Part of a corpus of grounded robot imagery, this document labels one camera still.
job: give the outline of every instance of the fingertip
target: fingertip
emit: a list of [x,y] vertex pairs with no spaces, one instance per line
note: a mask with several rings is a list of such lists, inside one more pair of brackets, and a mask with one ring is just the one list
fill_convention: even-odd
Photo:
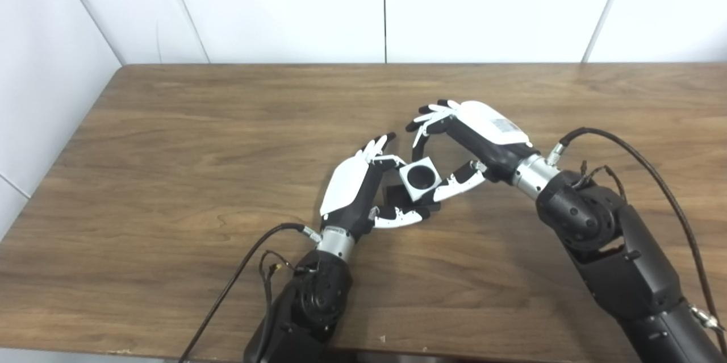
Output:
[[421,123],[418,122],[411,122],[405,127],[405,130],[407,130],[408,133],[415,132],[418,128],[420,128]]

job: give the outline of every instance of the wall seam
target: wall seam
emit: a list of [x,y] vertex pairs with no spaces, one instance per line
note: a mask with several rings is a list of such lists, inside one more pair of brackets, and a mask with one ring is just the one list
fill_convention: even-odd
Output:
[[101,34],[101,37],[106,41],[106,44],[111,49],[112,54],[119,60],[119,63],[123,66],[126,65],[127,62],[124,60],[124,57],[119,53],[119,50],[117,50],[114,45],[111,44],[111,40],[108,39],[106,36],[106,33],[101,29],[101,25],[96,20],[96,18],[93,15],[93,12],[91,12],[91,9],[89,8],[88,1],[86,0],[79,0],[81,1],[81,5],[83,6],[83,9],[86,10],[86,13],[88,14],[89,18],[91,18],[91,21],[93,21],[94,25],[96,26],[96,29],[98,29],[99,33]]
[[611,6],[613,6],[613,1],[615,0],[605,0],[605,4],[603,5],[603,11],[600,13],[598,22],[596,22],[595,28],[593,29],[593,34],[591,35],[591,39],[589,40],[588,45],[586,46],[586,50],[583,53],[581,63],[587,63],[590,59],[591,52],[593,52],[593,48],[598,41],[600,31],[605,25],[605,20],[608,18],[608,13],[611,11]]

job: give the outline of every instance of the white wall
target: white wall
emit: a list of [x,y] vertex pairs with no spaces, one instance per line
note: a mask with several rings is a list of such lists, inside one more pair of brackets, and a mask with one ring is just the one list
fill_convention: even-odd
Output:
[[607,0],[386,0],[389,62],[580,62]]
[[590,62],[727,60],[727,0],[614,0]]
[[29,197],[120,64],[79,0],[0,15],[0,174]]
[[214,63],[384,62],[383,0],[185,0]]
[[206,63],[182,0],[82,0],[122,63]]

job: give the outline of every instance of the robot finger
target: robot finger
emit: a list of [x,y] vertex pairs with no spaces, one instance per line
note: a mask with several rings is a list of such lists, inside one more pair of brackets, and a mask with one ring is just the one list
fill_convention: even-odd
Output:
[[371,161],[371,164],[379,168],[382,172],[387,172],[390,169],[400,169],[407,165],[407,162],[403,161],[397,155],[387,154],[386,156],[377,156]]
[[436,189],[427,192],[423,202],[441,202],[447,198],[474,189],[486,181],[484,172],[487,167],[479,161],[469,161],[455,170],[447,179],[443,180]]
[[444,107],[449,107],[450,109],[459,109],[459,103],[455,101],[447,101],[447,99],[439,99],[437,101],[437,104]]
[[415,118],[407,125],[407,132],[411,133],[414,130],[417,130],[418,128],[421,127],[421,125],[428,122],[428,120],[431,119],[433,115],[434,115],[434,112],[430,112],[429,114],[421,115],[421,116]]
[[399,228],[410,226],[431,216],[426,207],[400,208],[393,206],[374,207],[374,228]]
[[393,132],[376,137],[356,152],[356,156],[361,156],[363,160],[370,163],[374,157],[379,156],[382,153],[382,151],[386,148],[386,145],[390,141],[394,140],[394,138],[396,138],[396,133]]
[[426,105],[421,106],[419,108],[419,112],[421,114],[430,114],[431,112],[442,112],[444,110],[447,110],[448,106],[442,106],[442,105]]

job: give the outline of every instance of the wire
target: wire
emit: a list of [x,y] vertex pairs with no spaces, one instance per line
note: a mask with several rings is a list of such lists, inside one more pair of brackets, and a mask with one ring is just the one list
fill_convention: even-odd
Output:
[[[699,277],[699,283],[701,283],[701,291],[704,293],[704,300],[707,302],[707,309],[709,309],[709,313],[712,314],[712,316],[719,321],[719,316],[717,315],[717,308],[715,306],[715,300],[712,296],[712,289],[709,287],[709,279],[707,278],[707,273],[704,270],[704,262],[701,259],[701,253],[699,252],[699,245],[696,243],[696,237],[694,236],[694,231],[691,229],[691,226],[689,226],[689,221],[686,219],[686,215],[684,214],[684,211],[682,210],[681,206],[677,202],[677,199],[674,197],[674,194],[672,194],[671,190],[669,190],[669,187],[667,187],[666,182],[664,179],[662,179],[662,176],[659,175],[659,172],[657,172],[657,169],[654,168],[654,166],[649,163],[644,156],[639,153],[635,148],[633,148],[631,145],[623,141],[620,137],[614,135],[613,133],[607,132],[605,130],[600,130],[599,128],[592,128],[592,127],[581,127],[576,128],[570,133],[567,133],[567,135],[563,136],[561,138],[561,145],[563,145],[564,148],[567,148],[573,140],[575,140],[577,137],[586,135],[587,133],[591,133],[592,135],[598,135],[607,138],[608,140],[616,143],[617,145],[621,146],[624,150],[628,151],[633,158],[636,159],[636,161],[639,162],[644,168],[646,169],[649,174],[651,174],[654,181],[657,182],[657,185],[659,185],[659,188],[664,193],[665,197],[667,198],[667,201],[672,206],[674,213],[676,213],[677,218],[679,219],[682,229],[684,230],[684,234],[686,235],[686,240],[689,244],[689,248],[691,249],[692,257],[694,258],[694,265],[696,265],[696,274]],[[721,332],[716,332],[717,334],[717,342],[719,342],[720,350],[722,350],[722,355],[727,356],[727,342],[725,342],[725,335]]]
[[599,171],[605,170],[605,173],[613,178],[613,181],[616,183],[616,188],[619,190],[619,195],[621,196],[621,199],[624,200],[624,202],[628,202],[628,200],[626,199],[626,190],[624,189],[624,184],[621,182],[621,179],[616,175],[616,172],[611,169],[611,167],[609,167],[608,165],[596,167],[592,172],[586,174],[586,171],[588,169],[587,163],[588,162],[584,160],[581,164],[581,179],[573,184],[574,189],[578,190],[580,189],[580,187],[587,185],[590,180],[593,179],[593,176],[595,176]]
[[197,329],[197,333],[194,334],[192,337],[192,340],[190,340],[189,345],[187,345],[187,348],[184,350],[184,353],[182,353],[182,356],[180,356],[178,363],[184,363],[187,358],[189,357],[189,353],[192,352],[192,349],[194,348],[194,345],[197,344],[197,340],[202,336],[202,332],[207,328],[207,325],[210,323],[213,316],[215,316],[215,312],[218,311],[218,308],[220,308],[221,303],[225,300],[226,296],[229,293],[229,290],[232,288],[234,283],[237,281],[237,278],[240,276],[240,273],[242,273],[242,270],[245,268],[245,265],[247,265],[247,262],[249,262],[250,258],[252,258],[252,255],[255,254],[255,251],[257,251],[258,248],[260,248],[260,245],[262,245],[263,242],[267,241],[270,236],[272,236],[275,233],[278,233],[283,230],[297,230],[298,232],[303,232],[304,228],[306,226],[302,224],[295,224],[295,223],[283,223],[279,226],[273,227],[270,229],[270,231],[267,231],[265,234],[262,234],[260,239],[255,242],[249,251],[247,251],[247,254],[245,255],[244,259],[242,259],[242,262],[240,262],[240,265],[235,270],[235,273],[232,275],[232,278],[229,279],[229,282],[227,285],[225,285],[225,288],[223,288],[223,291],[221,291],[220,296],[216,299],[215,303],[212,304],[212,308],[210,309],[210,312],[207,313],[207,316],[205,316],[205,319],[202,321],[202,324],[199,325],[199,328]]

